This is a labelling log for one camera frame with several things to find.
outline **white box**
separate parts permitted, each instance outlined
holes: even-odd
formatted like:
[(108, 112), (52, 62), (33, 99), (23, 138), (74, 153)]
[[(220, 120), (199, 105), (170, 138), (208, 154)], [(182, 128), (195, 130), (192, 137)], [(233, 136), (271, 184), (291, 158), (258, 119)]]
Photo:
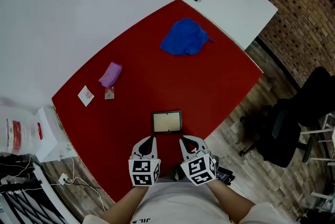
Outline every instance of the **white box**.
[(160, 159), (129, 160), (129, 174), (133, 186), (152, 186), (160, 174)]
[(35, 114), (35, 119), (40, 123), (42, 131), (41, 144), (36, 153), (40, 162), (77, 156), (53, 108), (40, 108)]
[(215, 162), (208, 153), (191, 161), (183, 162), (181, 167), (194, 185), (203, 185), (216, 179)]

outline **blue cloth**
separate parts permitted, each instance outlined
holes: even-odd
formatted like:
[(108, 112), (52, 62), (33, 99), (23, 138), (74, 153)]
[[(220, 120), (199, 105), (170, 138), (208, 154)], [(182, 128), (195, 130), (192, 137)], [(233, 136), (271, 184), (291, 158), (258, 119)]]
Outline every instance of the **blue cloth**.
[(197, 22), (184, 18), (172, 26), (160, 48), (173, 55), (196, 54), (208, 39)]

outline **white wall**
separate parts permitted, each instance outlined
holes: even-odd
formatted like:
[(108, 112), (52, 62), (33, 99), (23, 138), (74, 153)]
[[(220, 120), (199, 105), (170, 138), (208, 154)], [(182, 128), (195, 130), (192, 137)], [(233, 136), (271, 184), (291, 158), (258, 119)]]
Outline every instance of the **white wall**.
[(173, 0), (0, 0), (0, 99), (37, 108), (103, 46)]

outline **chair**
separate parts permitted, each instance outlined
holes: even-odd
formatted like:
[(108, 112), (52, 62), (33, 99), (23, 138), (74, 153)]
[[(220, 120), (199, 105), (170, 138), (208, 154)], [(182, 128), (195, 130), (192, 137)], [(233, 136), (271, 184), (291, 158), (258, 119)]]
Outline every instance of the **chair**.
[(290, 99), (279, 99), (273, 107), (263, 107), (255, 121), (242, 117), (244, 126), (248, 126), (260, 135), (246, 151), (254, 148), (266, 161), (281, 167), (287, 167), (295, 149), (305, 151), (303, 162), (307, 162), (312, 149), (312, 139), (307, 144), (300, 143), (300, 125), (312, 126), (324, 115), (335, 110), (335, 78), (323, 67), (316, 68), (304, 86)]

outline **red table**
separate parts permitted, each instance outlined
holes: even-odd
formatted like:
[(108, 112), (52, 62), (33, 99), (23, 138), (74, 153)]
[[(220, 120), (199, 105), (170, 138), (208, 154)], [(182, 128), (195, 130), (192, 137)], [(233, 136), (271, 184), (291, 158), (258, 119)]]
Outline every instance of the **red table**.
[[(198, 22), (215, 42), (208, 41), (195, 55), (174, 56), (161, 50), (160, 43), (172, 25), (183, 18)], [(104, 100), (98, 79), (111, 61), (122, 64), (123, 71), (115, 84), (115, 99)], [(118, 201), (131, 188), (128, 159), (133, 145), (151, 135), (152, 111), (180, 109), (184, 133), (205, 139), (261, 75), (221, 30), (183, 1), (175, 0), (101, 49), (52, 101), (78, 155), (102, 188)], [(87, 107), (77, 96), (84, 85), (94, 94)], [(181, 159), (177, 139), (173, 135), (157, 138), (163, 172), (172, 165), (171, 159)]]

